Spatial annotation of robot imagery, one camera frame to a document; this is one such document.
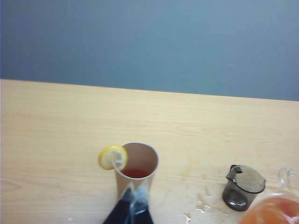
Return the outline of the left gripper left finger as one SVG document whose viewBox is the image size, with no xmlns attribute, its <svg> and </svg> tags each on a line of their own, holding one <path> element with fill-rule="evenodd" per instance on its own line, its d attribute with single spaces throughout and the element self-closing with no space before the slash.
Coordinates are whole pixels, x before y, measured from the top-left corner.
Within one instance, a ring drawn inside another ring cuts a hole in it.
<svg viewBox="0 0 299 224">
<path fill-rule="evenodd" d="M 132 184 L 129 184 L 121 194 L 119 201 L 116 203 L 110 214 L 107 216 L 103 224 L 129 224 L 131 216 L 131 205 L 133 203 Z"/>
</svg>

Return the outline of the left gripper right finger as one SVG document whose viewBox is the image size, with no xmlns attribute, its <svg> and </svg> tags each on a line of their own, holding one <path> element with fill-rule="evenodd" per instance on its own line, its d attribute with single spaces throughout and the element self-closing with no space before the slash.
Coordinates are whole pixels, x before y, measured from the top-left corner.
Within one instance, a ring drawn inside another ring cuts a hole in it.
<svg viewBox="0 0 299 224">
<path fill-rule="evenodd" d="M 134 224 L 154 223 L 149 210 L 149 195 L 146 186 L 140 186 L 134 191 L 132 222 Z"/>
</svg>

